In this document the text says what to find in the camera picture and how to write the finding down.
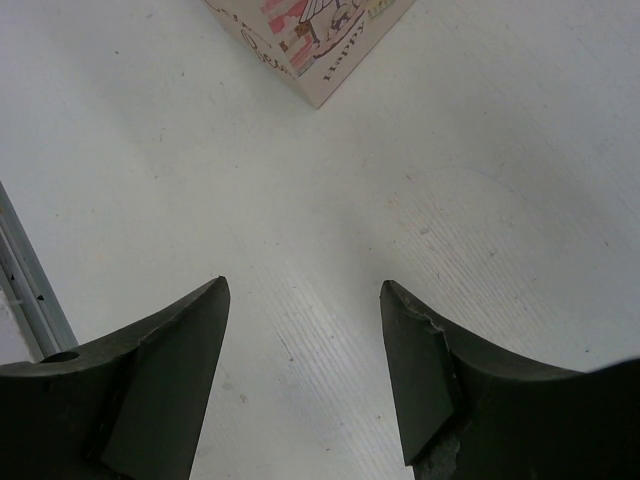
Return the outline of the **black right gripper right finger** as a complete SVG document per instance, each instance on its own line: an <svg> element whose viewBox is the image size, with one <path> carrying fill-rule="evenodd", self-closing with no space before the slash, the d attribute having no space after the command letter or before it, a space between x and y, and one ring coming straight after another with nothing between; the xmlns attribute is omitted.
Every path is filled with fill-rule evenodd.
<svg viewBox="0 0 640 480"><path fill-rule="evenodd" d="M418 479L635 479L639 363L591 372L506 350L399 283L380 291L404 462Z"/></svg>

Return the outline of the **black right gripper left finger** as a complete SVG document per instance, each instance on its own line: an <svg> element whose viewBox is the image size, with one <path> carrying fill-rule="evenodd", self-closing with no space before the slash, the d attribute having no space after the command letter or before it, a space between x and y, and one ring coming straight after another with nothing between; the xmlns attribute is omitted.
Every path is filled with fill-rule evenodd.
<svg viewBox="0 0 640 480"><path fill-rule="evenodd" d="M96 340L3 365L2 477L188 478L229 309L219 277Z"/></svg>

